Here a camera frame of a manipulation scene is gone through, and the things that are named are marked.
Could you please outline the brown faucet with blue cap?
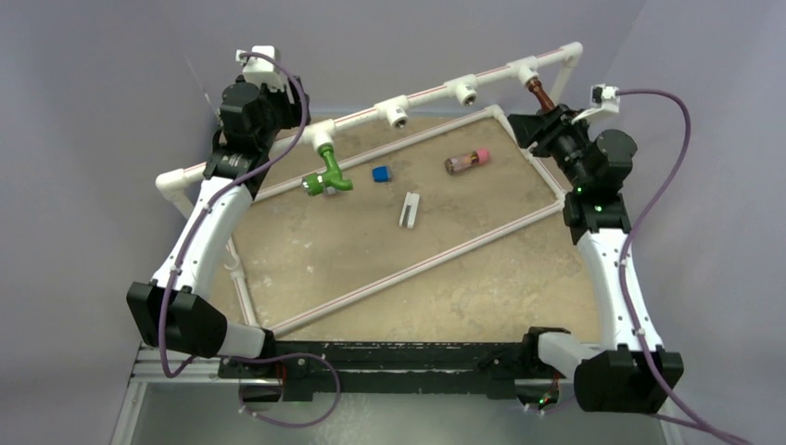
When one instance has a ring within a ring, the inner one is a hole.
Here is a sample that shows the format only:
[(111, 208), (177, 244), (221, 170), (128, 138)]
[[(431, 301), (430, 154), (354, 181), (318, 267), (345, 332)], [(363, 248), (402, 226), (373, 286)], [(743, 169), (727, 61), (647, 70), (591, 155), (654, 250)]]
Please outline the brown faucet with blue cap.
[(542, 82), (538, 77), (530, 78), (526, 82), (526, 88), (539, 102), (540, 110), (543, 114), (549, 113), (555, 108), (553, 101), (544, 90)]

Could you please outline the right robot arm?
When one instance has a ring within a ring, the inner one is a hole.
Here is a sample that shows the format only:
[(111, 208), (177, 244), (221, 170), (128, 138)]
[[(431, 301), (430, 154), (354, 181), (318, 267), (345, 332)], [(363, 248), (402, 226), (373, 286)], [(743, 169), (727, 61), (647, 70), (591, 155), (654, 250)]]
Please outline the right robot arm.
[(653, 326), (630, 250), (632, 223), (621, 188), (633, 170), (636, 142), (616, 129), (590, 137), (588, 124), (564, 105), (510, 114), (507, 121), (516, 144), (535, 158), (553, 159), (571, 184), (564, 224), (590, 273), (602, 327), (599, 350), (562, 328), (530, 328), (523, 370), (542, 377), (554, 369), (571, 380), (585, 412), (658, 413), (684, 364)]

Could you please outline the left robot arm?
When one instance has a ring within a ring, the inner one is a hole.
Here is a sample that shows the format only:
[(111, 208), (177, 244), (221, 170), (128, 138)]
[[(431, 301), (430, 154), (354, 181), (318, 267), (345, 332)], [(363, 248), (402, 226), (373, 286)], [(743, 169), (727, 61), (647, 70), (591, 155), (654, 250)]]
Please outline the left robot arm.
[(146, 283), (134, 282), (126, 301), (143, 341), (203, 358), (240, 357), (252, 378), (273, 373), (268, 331), (229, 321), (208, 301), (227, 243), (264, 180), (278, 133), (310, 121), (299, 77), (285, 91), (240, 76), (222, 92), (222, 125), (212, 137), (197, 202), (170, 255)]

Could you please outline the green plastic faucet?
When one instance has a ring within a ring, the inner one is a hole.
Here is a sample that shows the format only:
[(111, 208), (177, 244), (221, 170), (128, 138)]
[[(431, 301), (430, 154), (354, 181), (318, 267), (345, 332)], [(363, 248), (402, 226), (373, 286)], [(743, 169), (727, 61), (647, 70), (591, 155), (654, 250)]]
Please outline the green plastic faucet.
[(324, 171), (311, 173), (304, 176), (301, 180), (303, 190), (310, 197), (322, 195), (327, 192), (328, 188), (342, 192), (348, 192), (354, 189), (353, 182), (344, 177), (338, 165), (335, 149), (332, 144), (324, 144), (318, 147), (317, 154), (324, 163)]

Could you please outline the pink capped clip jar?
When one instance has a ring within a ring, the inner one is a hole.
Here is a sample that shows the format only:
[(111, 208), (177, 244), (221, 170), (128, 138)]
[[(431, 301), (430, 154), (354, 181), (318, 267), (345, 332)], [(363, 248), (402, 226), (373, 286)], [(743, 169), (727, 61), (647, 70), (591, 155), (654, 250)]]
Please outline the pink capped clip jar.
[(477, 150), (447, 158), (444, 161), (444, 167), (449, 175), (458, 174), (468, 169), (478, 167), (488, 163), (490, 154), (487, 149), (479, 148)]

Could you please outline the blue paperclip box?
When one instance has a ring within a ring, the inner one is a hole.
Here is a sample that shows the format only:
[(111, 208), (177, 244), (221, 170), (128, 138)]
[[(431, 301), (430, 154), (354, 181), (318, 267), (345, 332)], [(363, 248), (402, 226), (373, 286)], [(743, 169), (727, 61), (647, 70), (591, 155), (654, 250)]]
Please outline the blue paperclip box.
[(372, 169), (372, 178), (376, 183), (387, 183), (392, 179), (392, 173), (388, 166), (377, 166)]

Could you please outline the white staple box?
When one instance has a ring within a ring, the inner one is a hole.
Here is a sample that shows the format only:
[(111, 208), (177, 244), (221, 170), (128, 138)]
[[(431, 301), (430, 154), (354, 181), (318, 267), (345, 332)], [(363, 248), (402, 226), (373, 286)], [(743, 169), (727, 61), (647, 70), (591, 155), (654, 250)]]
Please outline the white staple box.
[(408, 192), (406, 194), (399, 216), (399, 227), (408, 229), (414, 227), (419, 203), (420, 195), (418, 193)]

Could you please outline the white PVC pipe frame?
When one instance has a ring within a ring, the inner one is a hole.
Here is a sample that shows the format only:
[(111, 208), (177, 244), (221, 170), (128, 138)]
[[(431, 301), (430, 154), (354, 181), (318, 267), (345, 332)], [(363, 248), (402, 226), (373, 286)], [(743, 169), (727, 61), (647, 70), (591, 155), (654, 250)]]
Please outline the white PVC pipe frame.
[[(557, 78), (554, 81), (554, 85), (551, 89), (551, 93), (548, 94), (551, 99), (558, 99), (561, 97), (561, 94), (563, 93), (563, 90), (570, 79), (571, 73), (574, 67), (578, 64), (582, 54), (582, 43), (573, 42), (570, 44), (565, 44), (550, 52), (546, 52), (537, 56), (520, 58), (508, 62), (501, 67), (481, 73), (467, 74), (446, 81), (440, 86), (432, 87), (424, 91), (412, 93), (409, 95), (398, 95), (391, 97), (385, 101), (374, 104), (370, 108), (356, 111), (338, 119), (319, 121), (314, 124), (309, 124), (301, 129), (297, 129), (298, 131), (294, 135), (277, 140), (273, 143), (272, 151), (273, 154), (277, 156), (277, 158), (273, 158), (268, 162), (268, 170), (270, 167), (272, 167), (272, 165), (274, 165), (274, 163), (283, 159), (286, 154), (288, 154), (292, 149), (294, 149), (295, 146), (301, 143), (311, 144), (314, 152), (317, 153), (317, 148), (324, 144), (332, 144), (335, 148), (335, 141), (333, 140), (333, 136), (335, 134), (339, 134), (342, 131), (352, 129), (370, 121), (385, 120), (391, 128), (402, 128), (406, 126), (407, 121), (409, 120), (407, 111), (410, 108), (421, 106), (423, 104), (446, 98), (451, 95), (455, 95), (457, 100), (463, 103), (464, 106), (469, 107), (476, 100), (476, 89), (478, 86), (494, 83), (508, 78), (517, 78), (523, 86), (526, 86), (526, 82), (530, 78), (539, 77), (537, 73), (538, 68), (559, 62), (562, 64), (562, 67), (558, 71)], [(288, 73), (288, 71), (285, 72), (284, 68), (281, 67), (279, 60), (277, 60), (275, 56), (271, 57), (265, 52), (261, 53), (253, 51), (245, 53), (245, 56), (257, 56), (260, 58), (265, 58), (272, 64), (276, 65), (277, 68), (283, 74), (285, 74), (287, 79), (294, 77), (294, 75), (291, 75)], [(380, 158), (383, 155), (387, 155), (413, 144), (423, 142), (429, 138), (457, 130), (465, 125), (483, 119), (495, 119), (505, 129), (507, 134), (513, 138), (512, 129), (509, 123), (503, 121), (502, 115), (502, 109), (498, 105), (490, 105), (481, 109), (480, 111), (462, 116), (459, 119), (432, 127), (415, 135), (407, 136), (391, 144), (380, 146), (367, 152), (362, 152), (357, 156), (338, 161), (338, 165), (340, 166), (341, 170), (355, 167), (363, 162)], [(303, 312), (302, 314), (299, 314), (293, 318), (287, 319), (286, 321), (281, 322), (280, 324), (273, 327), (273, 332), (280, 336), (293, 333), (300, 328), (313, 324), (325, 316), (332, 315), (333, 313), (338, 312), (339, 310), (344, 309), (351, 304), (359, 302), (362, 299), (369, 298), (372, 295), (397, 285), (407, 279), (413, 278), (418, 274), (429, 271), (448, 261), (458, 259), (463, 254), (482, 248), (491, 242), (503, 238), (504, 236), (510, 235), (518, 230), (524, 229), (534, 223), (556, 214), (558, 210), (563, 208), (564, 203), (562, 200), (564, 199), (564, 195), (566, 193), (564, 188), (558, 184), (556, 178), (552, 175), (551, 172), (548, 171), (541, 161), (535, 160), (535, 158), (532, 155), (527, 154), (523, 148), (520, 148), (519, 150), (522, 156), (537, 171), (541, 179), (547, 184), (547, 186), (556, 196), (554, 203), (520, 217), (512, 222), (508, 222), (454, 248), (442, 251), (435, 256), (380, 278), (368, 285), (359, 287), (345, 295), (332, 299), (320, 306), (316, 306), (315, 308)], [(184, 217), (186, 217), (186, 220), (188, 220), (188, 217), (191, 215), (195, 204), (193, 204), (185, 196), (183, 190), (188, 185), (197, 182), (199, 179), (203, 181), (203, 172), (205, 170), (206, 163), (207, 162), (197, 164), (187, 169), (164, 172), (156, 179), (156, 187), (159, 192), (166, 199), (168, 199), (184, 215)], [(296, 183), (298, 182), (296, 179), (292, 179), (288, 182), (283, 182), (273, 187), (263, 189), (261, 195), (257, 194), (253, 198), (250, 206), (257, 201), (261, 202), (264, 199), (278, 196), (286, 191), (296, 188)], [(233, 277), (232, 279), (236, 284), (236, 291), (238, 298), (240, 299), (241, 306), (242, 304), (247, 304), (248, 306), (243, 306), (243, 311), (244, 314), (248, 316), (248, 320), (254, 322), (254, 324), (251, 326), (261, 328), (255, 324), (257, 319), (253, 311), (250, 309), (251, 303), (244, 276), (245, 272), (242, 266), (242, 261), (236, 252), (235, 242), (232, 236), (227, 243), (226, 249), (227, 251), (224, 254), (224, 257), (229, 258), (229, 260), (227, 260), (229, 262), (223, 262), (222, 265), (224, 265), (225, 268), (230, 271), (230, 275)]]

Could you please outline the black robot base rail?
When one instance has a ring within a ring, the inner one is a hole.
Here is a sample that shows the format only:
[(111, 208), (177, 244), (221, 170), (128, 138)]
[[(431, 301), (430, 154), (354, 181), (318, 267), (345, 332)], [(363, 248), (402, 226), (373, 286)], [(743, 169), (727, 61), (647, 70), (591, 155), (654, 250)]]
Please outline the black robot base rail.
[(560, 373), (538, 362), (530, 341), (333, 342), (279, 340), (257, 360), (224, 359), (218, 375), (280, 384), (285, 401), (317, 393), (483, 395), (538, 401)]

